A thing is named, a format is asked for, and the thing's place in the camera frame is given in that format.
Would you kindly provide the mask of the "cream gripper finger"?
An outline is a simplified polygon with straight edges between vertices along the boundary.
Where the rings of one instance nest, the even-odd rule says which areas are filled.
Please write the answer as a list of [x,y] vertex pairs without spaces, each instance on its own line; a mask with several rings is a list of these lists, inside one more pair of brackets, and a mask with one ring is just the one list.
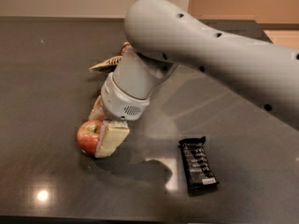
[[129,134],[130,129],[125,120],[104,120],[100,130],[100,140],[96,145],[95,157],[111,156]]
[[102,106],[102,97],[98,96],[93,105],[93,109],[89,115],[89,120],[98,119],[105,120],[107,118],[103,106]]

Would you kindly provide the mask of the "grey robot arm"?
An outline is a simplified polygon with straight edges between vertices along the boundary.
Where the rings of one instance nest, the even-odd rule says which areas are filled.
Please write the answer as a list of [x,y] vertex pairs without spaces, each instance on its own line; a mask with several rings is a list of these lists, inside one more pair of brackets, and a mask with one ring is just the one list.
[[299,50],[209,27],[165,0],[128,10],[129,42],[96,103],[106,116],[95,155],[110,156],[139,119],[152,91],[184,64],[202,70],[292,127],[299,124]]

